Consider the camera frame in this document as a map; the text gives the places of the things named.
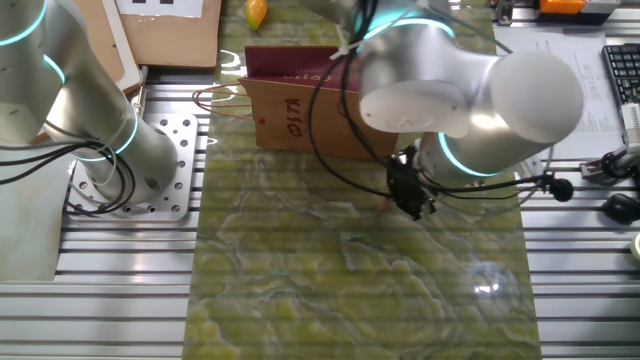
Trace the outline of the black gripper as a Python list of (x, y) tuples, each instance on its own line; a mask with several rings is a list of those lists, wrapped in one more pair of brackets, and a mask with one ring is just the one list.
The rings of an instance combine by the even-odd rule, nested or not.
[(386, 158), (386, 183), (396, 206), (418, 221), (436, 211), (435, 200), (424, 190), (424, 185), (413, 167), (417, 149), (410, 145)]

